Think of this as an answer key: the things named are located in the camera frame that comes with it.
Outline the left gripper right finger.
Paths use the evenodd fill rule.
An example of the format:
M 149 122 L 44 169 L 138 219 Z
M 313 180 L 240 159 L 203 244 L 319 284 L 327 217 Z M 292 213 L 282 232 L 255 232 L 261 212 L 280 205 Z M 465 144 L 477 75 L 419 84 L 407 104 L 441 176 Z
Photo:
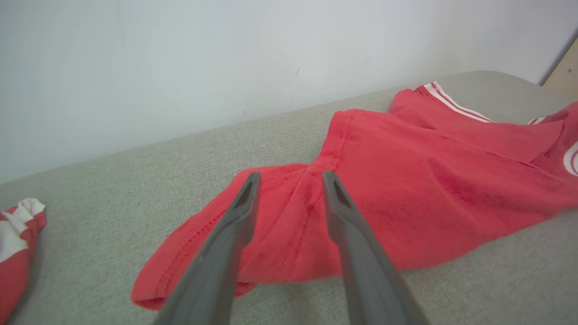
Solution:
M 328 233 L 338 247 L 351 325 L 427 325 L 425 316 L 338 175 L 322 175 Z

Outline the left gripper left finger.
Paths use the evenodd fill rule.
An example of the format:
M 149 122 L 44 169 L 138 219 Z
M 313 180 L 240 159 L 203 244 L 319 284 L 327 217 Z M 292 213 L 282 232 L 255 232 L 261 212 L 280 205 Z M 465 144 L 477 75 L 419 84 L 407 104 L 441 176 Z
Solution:
M 158 313 L 155 325 L 228 325 L 243 249 L 253 239 L 261 174 L 250 173 Z

